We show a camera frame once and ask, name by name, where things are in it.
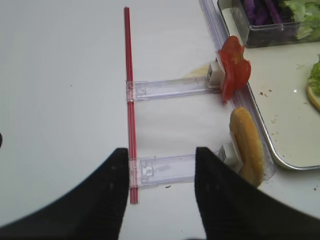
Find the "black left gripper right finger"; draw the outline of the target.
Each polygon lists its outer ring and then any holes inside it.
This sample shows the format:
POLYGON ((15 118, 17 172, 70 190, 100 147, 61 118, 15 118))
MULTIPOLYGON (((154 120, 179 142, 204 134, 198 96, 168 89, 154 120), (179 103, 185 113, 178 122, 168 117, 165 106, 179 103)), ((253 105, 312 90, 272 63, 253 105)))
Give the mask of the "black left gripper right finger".
POLYGON ((253 187, 209 148, 197 147, 194 189, 208 240, 318 240, 319 219, 253 187))

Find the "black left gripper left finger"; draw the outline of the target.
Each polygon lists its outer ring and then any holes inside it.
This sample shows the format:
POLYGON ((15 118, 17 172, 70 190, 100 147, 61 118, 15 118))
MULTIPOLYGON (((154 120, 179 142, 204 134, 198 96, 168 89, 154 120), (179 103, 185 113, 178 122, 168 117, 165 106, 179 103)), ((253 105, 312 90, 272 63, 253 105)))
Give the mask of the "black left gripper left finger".
POLYGON ((2 240, 117 240, 129 195, 129 155, 117 148, 83 182, 0 228, 2 240))

